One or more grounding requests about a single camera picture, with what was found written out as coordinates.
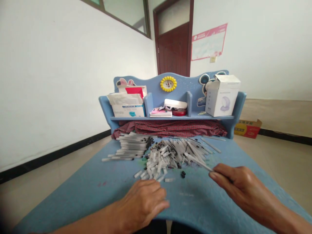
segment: door frame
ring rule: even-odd
[[[155,49],[156,49],[156,60],[157,60],[157,72],[160,74],[160,64],[159,64],[159,53],[158,53],[158,14],[163,12],[165,9],[171,7],[174,3],[179,0],[166,0],[158,7],[153,10],[154,17],[154,30],[155,30]],[[189,27],[188,27],[188,67],[187,67],[187,76],[189,77],[191,71],[191,50],[192,50],[192,33],[193,33],[193,15],[194,15],[194,0],[190,0],[189,8]]]

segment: wall poster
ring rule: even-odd
[[[192,61],[220,56],[223,51],[227,23],[192,36]]]

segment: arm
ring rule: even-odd
[[[166,190],[156,180],[139,180],[120,201],[53,234],[119,234],[133,233],[146,227],[160,212],[169,207]]]
[[[288,209],[247,167],[218,164],[209,176],[250,217],[276,233],[311,233],[312,225]]]

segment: window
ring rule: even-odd
[[[81,0],[150,38],[148,0]]]

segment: tiled floor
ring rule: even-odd
[[[237,144],[312,214],[312,146],[258,136],[235,136]],[[110,137],[77,150],[0,185],[1,211],[10,228],[68,179],[110,141]]]

